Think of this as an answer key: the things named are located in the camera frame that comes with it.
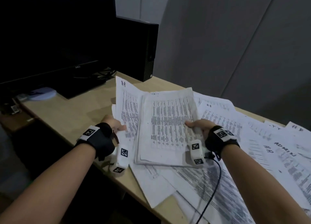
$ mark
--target black glove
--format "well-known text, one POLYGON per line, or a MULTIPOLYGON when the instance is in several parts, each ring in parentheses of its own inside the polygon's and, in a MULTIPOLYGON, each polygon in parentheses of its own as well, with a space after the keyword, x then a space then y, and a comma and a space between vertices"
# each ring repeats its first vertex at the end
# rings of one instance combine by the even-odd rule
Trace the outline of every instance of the black glove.
POLYGON ((221 160, 221 152, 226 145, 234 144, 240 147, 236 137, 227 129, 221 126, 214 126, 210 129, 208 137, 205 140, 205 146, 209 151, 215 153, 218 161, 221 160))
POLYGON ((92 132, 92 129, 88 129, 83 135, 88 136, 87 140, 79 139, 75 146, 85 143, 91 145, 96 150, 96 156, 99 161, 103 161, 106 156, 113 153, 115 150, 115 145, 112 142, 112 129, 104 122, 96 125, 100 129, 92 132))

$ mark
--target paper stack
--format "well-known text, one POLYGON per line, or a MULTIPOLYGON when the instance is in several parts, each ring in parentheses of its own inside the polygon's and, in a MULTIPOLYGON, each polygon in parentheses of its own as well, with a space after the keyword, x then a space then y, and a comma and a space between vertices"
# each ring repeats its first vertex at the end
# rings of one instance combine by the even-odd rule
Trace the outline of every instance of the paper stack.
MULTIPOLYGON (((190 222, 195 223, 203 211, 219 168, 214 164, 187 167, 187 141, 201 139, 202 134, 186 128, 184 121, 205 118, 231 130, 241 148, 311 216, 311 146, 307 143, 311 132, 293 123, 275 128, 236 112, 229 100, 201 95, 191 88, 149 93, 119 77, 116 84, 113 114, 127 125, 118 139, 132 147, 130 168, 152 208, 173 194, 190 222)), ((220 186, 200 223, 253 222, 225 164, 220 161, 220 165, 220 186)))

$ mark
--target desk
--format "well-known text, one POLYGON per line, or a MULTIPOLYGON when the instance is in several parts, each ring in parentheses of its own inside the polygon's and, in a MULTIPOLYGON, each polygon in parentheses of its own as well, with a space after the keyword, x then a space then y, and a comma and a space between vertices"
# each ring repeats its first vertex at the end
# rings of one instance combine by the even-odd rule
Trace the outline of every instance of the desk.
MULTIPOLYGON (((134 84, 138 89, 148 92, 183 89, 181 86, 157 77, 152 77, 146 82, 140 82, 119 72, 117 76, 134 84)), ((105 85, 70 100, 57 94, 54 98, 46 101, 28 101, 24 102, 23 105, 73 145, 90 125, 99 123, 105 114, 112 115, 111 104, 115 103, 115 96, 115 79, 111 79, 105 85)), ((239 108, 236 110, 259 121, 265 120, 265 118, 245 110, 239 108)), ((188 223, 173 196, 151 209, 130 169, 127 169, 123 176, 113 178, 113 180, 163 221, 171 224, 188 223)))

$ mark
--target black and white square marker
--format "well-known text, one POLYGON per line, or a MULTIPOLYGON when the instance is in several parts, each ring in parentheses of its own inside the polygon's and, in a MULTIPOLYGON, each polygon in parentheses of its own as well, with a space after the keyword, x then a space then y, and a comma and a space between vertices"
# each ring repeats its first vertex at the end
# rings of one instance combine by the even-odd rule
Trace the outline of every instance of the black and white square marker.
POLYGON ((196 165, 198 165, 198 164, 203 164, 203 160, 200 158, 200 159, 195 159, 194 160, 194 163, 196 164, 196 165))
POLYGON ((93 130, 93 129, 88 129, 86 132, 83 133, 83 135, 90 136, 90 135, 93 134, 94 132, 95 132, 95 130, 93 130))
POLYGON ((228 135, 234 136, 234 134, 232 134, 231 131, 226 131, 226 130, 224 130, 224 131, 227 132, 228 135))
POLYGON ((121 149, 121 155, 127 157, 128 151, 126 149, 121 149))
POLYGON ((192 145, 192 150, 198 149, 199 147, 200 147, 199 144, 193 144, 192 145))
POLYGON ((121 173, 124 171, 124 168, 121 168, 121 167, 117 167, 114 169, 114 172, 117 172, 117 173, 121 173))
POLYGON ((220 131, 220 132, 216 133, 216 135, 218 135, 219 138, 223 138, 223 137, 227 136, 227 133, 224 131, 220 131))

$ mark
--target black computer case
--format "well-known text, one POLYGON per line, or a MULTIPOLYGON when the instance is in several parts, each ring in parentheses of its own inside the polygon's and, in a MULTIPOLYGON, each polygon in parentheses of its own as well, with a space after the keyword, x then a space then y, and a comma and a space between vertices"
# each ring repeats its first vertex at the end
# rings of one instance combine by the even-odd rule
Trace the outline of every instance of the black computer case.
POLYGON ((158 29, 158 24, 117 16, 113 44, 117 54, 111 68, 140 81, 150 79, 158 29))

